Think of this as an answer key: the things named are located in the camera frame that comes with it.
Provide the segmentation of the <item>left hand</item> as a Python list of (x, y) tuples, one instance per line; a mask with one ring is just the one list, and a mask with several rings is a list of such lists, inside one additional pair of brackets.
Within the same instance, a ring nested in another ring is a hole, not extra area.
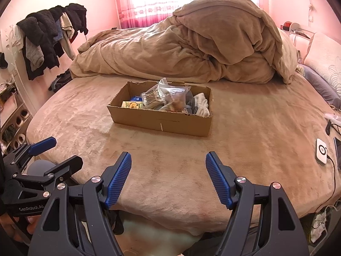
[[(34, 234), (34, 231), (39, 222), (39, 219), (40, 219), (39, 215), (26, 217), (26, 220), (28, 221), (27, 232), (30, 235)], [(24, 239), (21, 236), (18, 226), (15, 224), (15, 222), (10, 218), (10, 216), (7, 213), (1, 215), (0, 221), (1, 221), (1, 225), (3, 229), (5, 230), (5, 232), (10, 238), (20, 243), (24, 242)]]

